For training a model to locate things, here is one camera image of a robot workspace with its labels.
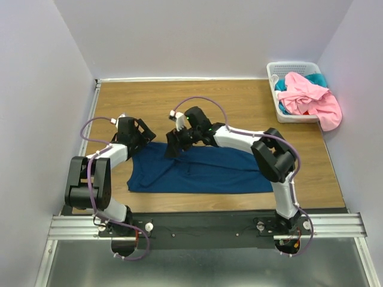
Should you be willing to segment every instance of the gray floor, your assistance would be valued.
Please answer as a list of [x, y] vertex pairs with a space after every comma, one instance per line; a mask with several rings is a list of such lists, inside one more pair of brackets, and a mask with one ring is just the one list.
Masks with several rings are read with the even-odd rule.
[[59, 242], [48, 286], [363, 287], [368, 284], [353, 239], [315, 239], [307, 253], [295, 258], [255, 248], [154, 250], [137, 262], [114, 259], [108, 241]]

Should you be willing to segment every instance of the teal cloth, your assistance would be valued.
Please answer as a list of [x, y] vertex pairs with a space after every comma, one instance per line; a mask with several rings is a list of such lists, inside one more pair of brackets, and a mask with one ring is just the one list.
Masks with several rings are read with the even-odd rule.
[[[326, 79], [322, 74], [311, 74], [305, 76], [307, 80], [310, 81], [311, 84], [315, 84], [324, 88], [327, 88], [327, 82]], [[276, 91], [286, 91], [286, 84], [285, 84], [285, 79], [280, 79], [277, 84], [275, 85], [275, 90]], [[284, 115], [291, 115], [284, 107], [284, 105], [279, 102], [279, 109], [282, 111]]]

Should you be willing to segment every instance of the cable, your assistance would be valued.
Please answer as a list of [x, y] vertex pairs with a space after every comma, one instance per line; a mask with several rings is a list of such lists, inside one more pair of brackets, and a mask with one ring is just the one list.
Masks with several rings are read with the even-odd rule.
[[314, 225], [312, 223], [312, 220], [310, 218], [310, 216], [307, 214], [307, 212], [305, 212], [302, 208], [300, 208], [299, 204], [298, 204], [298, 201], [297, 201], [297, 197], [295, 195], [295, 192], [294, 192], [294, 188], [293, 188], [293, 179], [294, 177], [297, 175], [298, 171], [300, 170], [300, 166], [302, 164], [302, 161], [300, 159], [300, 156], [299, 156], [299, 153], [298, 151], [295, 149], [295, 147], [293, 147], [289, 142], [285, 141], [284, 139], [281, 139], [277, 136], [273, 136], [273, 135], [266, 135], [266, 134], [257, 134], [257, 133], [247, 133], [247, 132], [242, 132], [240, 130], [236, 130], [236, 129], [233, 129], [229, 126], [229, 120], [227, 118], [227, 114], [224, 110], [224, 108], [218, 103], [216, 102], [215, 100], [212, 100], [208, 97], [204, 97], [204, 96], [192, 96], [192, 97], [187, 97], [186, 99], [182, 100], [177, 106], [175, 106], [175, 108], [173, 109], [173, 111], [177, 112], [177, 109], [184, 103], [184, 102], [187, 102], [188, 100], [191, 100], [191, 99], [205, 99], [205, 100], [208, 100], [209, 102], [215, 104], [216, 106], [219, 107], [219, 109], [221, 110], [224, 118], [225, 118], [225, 127], [226, 129], [229, 131], [229, 132], [232, 132], [232, 133], [236, 133], [238, 135], [243, 135], [243, 136], [252, 136], [252, 137], [259, 137], [259, 138], [262, 138], [262, 137], [265, 137], [265, 138], [271, 138], [271, 139], [276, 139], [277, 141], [280, 141], [282, 143], [284, 143], [285, 145], [287, 145], [293, 152], [295, 158], [297, 159], [297, 168], [295, 169], [295, 171], [293, 172], [293, 174], [291, 175], [290, 179], [289, 179], [289, 182], [288, 182], [288, 185], [290, 187], [290, 196], [291, 196], [291, 199], [293, 200], [293, 204], [297, 207], [297, 209], [302, 213], [304, 214], [307, 219], [309, 220], [310, 222], [310, 226], [311, 226], [311, 236], [310, 236], [310, 239], [309, 239], [309, 242], [306, 244], [306, 246], [298, 253], [296, 254], [286, 254], [290, 257], [294, 257], [294, 256], [298, 256], [298, 255], [301, 255], [303, 254], [304, 252], [306, 252], [308, 246], [311, 245], [311, 242], [312, 242], [312, 239], [314, 237]]
[[95, 195], [93, 194], [93, 187], [92, 187], [92, 181], [90, 180], [91, 179], [91, 176], [92, 176], [92, 163], [94, 161], [94, 159], [98, 156], [100, 156], [101, 154], [103, 154], [104, 152], [108, 151], [109, 149], [112, 148], [112, 145], [107, 142], [107, 141], [103, 141], [103, 140], [100, 140], [100, 139], [89, 139], [87, 137], [85, 137], [83, 135], [83, 132], [85, 130], [85, 128], [87, 127], [87, 125], [89, 123], [91, 123], [92, 121], [94, 120], [98, 120], [98, 119], [104, 119], [104, 120], [109, 120], [110, 122], [112, 121], [111, 118], [107, 118], [107, 117], [95, 117], [95, 118], [92, 118], [90, 119], [89, 121], [87, 121], [84, 126], [81, 128], [81, 131], [80, 131], [80, 136], [82, 139], [86, 140], [86, 141], [91, 141], [91, 142], [100, 142], [100, 143], [103, 143], [103, 144], [106, 144], [107, 147], [100, 150], [100, 151], [97, 151], [88, 161], [88, 167], [87, 167], [87, 183], [88, 183], [88, 189], [89, 189], [89, 195], [90, 195], [90, 202], [92, 204], [92, 208], [93, 208], [93, 216], [97, 216], [98, 218], [100, 218], [101, 220], [104, 220], [106, 222], [112, 222], [114, 224], [118, 224], [118, 225], [121, 225], [121, 226], [124, 226], [124, 227], [127, 227], [127, 228], [131, 228], [131, 229], [134, 229], [136, 231], [139, 231], [142, 233], [142, 235], [144, 235], [145, 237], [145, 240], [147, 242], [147, 245], [146, 245], [146, 249], [145, 249], [145, 252], [144, 254], [138, 256], [138, 257], [133, 257], [133, 258], [129, 258], [129, 257], [124, 257], [124, 256], [121, 256], [117, 253], [114, 254], [115, 257], [118, 257], [118, 258], [121, 258], [122, 260], [125, 260], [125, 261], [136, 261], [136, 260], [140, 260], [142, 259], [143, 257], [147, 256], [149, 254], [149, 251], [150, 251], [150, 240], [149, 240], [149, 237], [147, 236], [146, 232], [144, 232], [144, 230], [136, 227], [136, 226], [133, 226], [133, 225], [130, 225], [130, 224], [126, 224], [126, 223], [122, 223], [122, 222], [119, 222], [119, 221], [116, 221], [116, 220], [113, 220], [113, 219], [110, 219], [110, 218], [106, 218], [106, 217], [103, 217], [103, 216], [100, 216], [98, 215], [98, 210], [97, 210], [97, 206], [96, 206], [96, 200], [95, 200]]

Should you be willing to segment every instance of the blue cloth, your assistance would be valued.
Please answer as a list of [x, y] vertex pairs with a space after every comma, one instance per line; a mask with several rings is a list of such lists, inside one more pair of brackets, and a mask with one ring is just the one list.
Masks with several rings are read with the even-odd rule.
[[252, 154], [233, 148], [194, 146], [165, 158], [166, 144], [151, 142], [133, 156], [127, 185], [142, 193], [267, 193], [271, 183]]
[[[327, 88], [327, 82], [325, 77], [322, 74], [311, 74], [305, 76], [307, 80], [311, 82], [311, 84], [315, 84], [324, 88]], [[276, 84], [275, 84], [275, 90], [276, 91], [286, 91], [286, 85], [285, 85], [285, 79], [280, 79]], [[282, 111], [284, 115], [291, 115], [284, 107], [284, 105], [279, 102], [279, 109]]]

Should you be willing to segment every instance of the pile of clothes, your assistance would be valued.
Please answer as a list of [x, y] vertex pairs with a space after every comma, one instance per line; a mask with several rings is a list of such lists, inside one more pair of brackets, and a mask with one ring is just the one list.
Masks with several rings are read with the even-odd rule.
[[275, 91], [284, 115], [316, 115], [325, 132], [342, 121], [341, 108], [322, 74], [303, 77], [290, 72], [275, 84]]

